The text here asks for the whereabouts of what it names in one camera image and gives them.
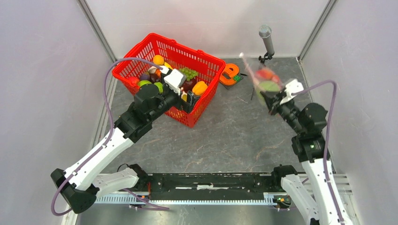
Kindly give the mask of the orange red toy mango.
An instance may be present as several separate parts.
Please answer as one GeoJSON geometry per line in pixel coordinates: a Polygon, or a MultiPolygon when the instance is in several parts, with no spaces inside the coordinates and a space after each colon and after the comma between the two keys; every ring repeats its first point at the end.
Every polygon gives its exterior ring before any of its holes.
{"type": "Polygon", "coordinates": [[[265,79],[265,80],[272,80],[275,73],[270,70],[269,68],[262,68],[259,69],[255,72],[256,77],[258,77],[259,79],[265,79]]]}

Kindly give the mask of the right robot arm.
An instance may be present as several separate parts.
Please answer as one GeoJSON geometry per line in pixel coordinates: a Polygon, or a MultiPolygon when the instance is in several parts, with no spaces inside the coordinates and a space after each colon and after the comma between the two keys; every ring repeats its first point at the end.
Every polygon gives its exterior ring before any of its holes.
{"type": "Polygon", "coordinates": [[[322,130],[326,127],[327,110],[317,103],[299,109],[294,100],[282,102],[281,92],[261,91],[271,115],[279,114],[296,132],[291,146],[310,182],[312,192],[305,189],[291,165],[274,168],[271,186],[285,191],[307,225],[351,225],[340,198],[332,172],[332,163],[322,130]]]}

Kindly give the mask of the red plastic basket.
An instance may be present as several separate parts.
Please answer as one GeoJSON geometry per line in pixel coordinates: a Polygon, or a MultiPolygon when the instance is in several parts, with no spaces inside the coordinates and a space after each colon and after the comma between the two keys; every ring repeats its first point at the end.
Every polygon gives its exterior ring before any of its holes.
{"type": "Polygon", "coordinates": [[[190,128],[193,127],[216,93],[220,75],[226,66],[225,61],[201,50],[193,50],[172,39],[151,33],[125,55],[123,62],[117,64],[112,74],[124,84],[133,96],[140,87],[132,87],[128,81],[129,77],[139,78],[143,73],[148,72],[152,84],[155,82],[164,84],[161,79],[155,80],[155,70],[161,70],[161,66],[152,61],[155,55],[163,56],[164,66],[170,69],[178,70],[187,67],[196,70],[199,73],[195,78],[196,81],[204,81],[207,84],[206,92],[191,113],[180,111],[175,107],[164,113],[190,128]]]}

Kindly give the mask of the green toy cabbage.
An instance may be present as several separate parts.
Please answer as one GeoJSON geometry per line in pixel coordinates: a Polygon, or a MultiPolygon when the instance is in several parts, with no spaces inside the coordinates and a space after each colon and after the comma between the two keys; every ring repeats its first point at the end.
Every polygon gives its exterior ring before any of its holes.
{"type": "Polygon", "coordinates": [[[255,88],[257,99],[262,106],[265,106],[266,102],[265,102],[265,99],[262,96],[261,92],[265,92],[266,97],[272,98],[280,90],[281,89],[280,89],[279,85],[273,81],[262,81],[255,88]]]}

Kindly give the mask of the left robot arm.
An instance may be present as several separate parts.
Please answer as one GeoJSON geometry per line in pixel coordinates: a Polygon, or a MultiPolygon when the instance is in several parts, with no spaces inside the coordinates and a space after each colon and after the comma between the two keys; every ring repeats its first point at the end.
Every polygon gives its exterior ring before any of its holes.
{"type": "Polygon", "coordinates": [[[184,94],[182,88],[173,89],[163,84],[163,92],[154,84],[140,87],[134,101],[114,123],[109,133],[90,152],[71,167],[55,169],[51,178],[57,187],[56,195],[62,195],[76,214],[90,208],[98,198],[125,188],[142,191],[147,177],[138,166],[130,166],[120,172],[100,175],[102,170],[124,150],[135,144],[152,129],[152,123],[172,107],[193,109],[198,97],[191,91],[184,94]]]}

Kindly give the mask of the clear zip top bag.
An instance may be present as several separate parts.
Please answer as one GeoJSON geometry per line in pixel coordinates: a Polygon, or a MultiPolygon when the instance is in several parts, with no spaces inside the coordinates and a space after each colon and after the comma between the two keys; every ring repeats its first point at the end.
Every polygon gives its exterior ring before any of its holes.
{"type": "Polygon", "coordinates": [[[261,105],[266,106],[265,97],[273,98],[282,89],[282,82],[274,71],[258,59],[250,58],[243,52],[239,54],[246,74],[253,83],[254,93],[261,105]]]}

